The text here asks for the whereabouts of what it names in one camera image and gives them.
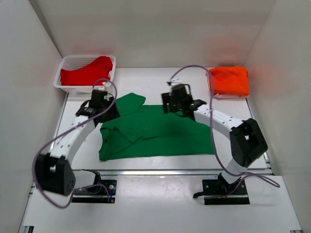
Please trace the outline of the green t shirt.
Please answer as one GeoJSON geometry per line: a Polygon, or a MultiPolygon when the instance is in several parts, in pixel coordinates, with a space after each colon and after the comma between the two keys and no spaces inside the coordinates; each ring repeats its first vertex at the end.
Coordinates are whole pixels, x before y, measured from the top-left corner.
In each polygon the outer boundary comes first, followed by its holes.
{"type": "Polygon", "coordinates": [[[100,128],[100,161],[214,153],[208,126],[165,114],[162,106],[146,105],[145,100],[134,93],[116,100],[120,117],[100,128]]]}

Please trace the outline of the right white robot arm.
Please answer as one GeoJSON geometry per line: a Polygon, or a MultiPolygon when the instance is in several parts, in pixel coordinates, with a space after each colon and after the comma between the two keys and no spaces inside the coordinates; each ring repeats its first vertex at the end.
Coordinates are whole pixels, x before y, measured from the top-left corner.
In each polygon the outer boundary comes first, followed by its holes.
{"type": "Polygon", "coordinates": [[[204,124],[229,139],[232,159],[218,176],[218,190],[230,194],[250,165],[268,149],[258,123],[252,118],[241,120],[226,115],[213,109],[210,103],[194,100],[189,84],[168,82],[168,85],[170,91],[161,95],[164,113],[181,112],[182,117],[204,124]]]}

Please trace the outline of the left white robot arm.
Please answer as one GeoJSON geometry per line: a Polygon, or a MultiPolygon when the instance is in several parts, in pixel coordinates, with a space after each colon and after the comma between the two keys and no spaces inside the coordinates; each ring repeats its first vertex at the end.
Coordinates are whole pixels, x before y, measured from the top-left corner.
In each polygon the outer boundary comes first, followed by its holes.
{"type": "Polygon", "coordinates": [[[73,171],[71,164],[77,151],[98,124],[120,117],[116,99],[107,91],[93,90],[91,98],[80,105],[67,132],[62,133],[54,146],[40,153],[34,161],[33,175],[40,191],[68,196],[75,189],[86,188],[97,193],[102,181],[95,171],[73,171]]]}

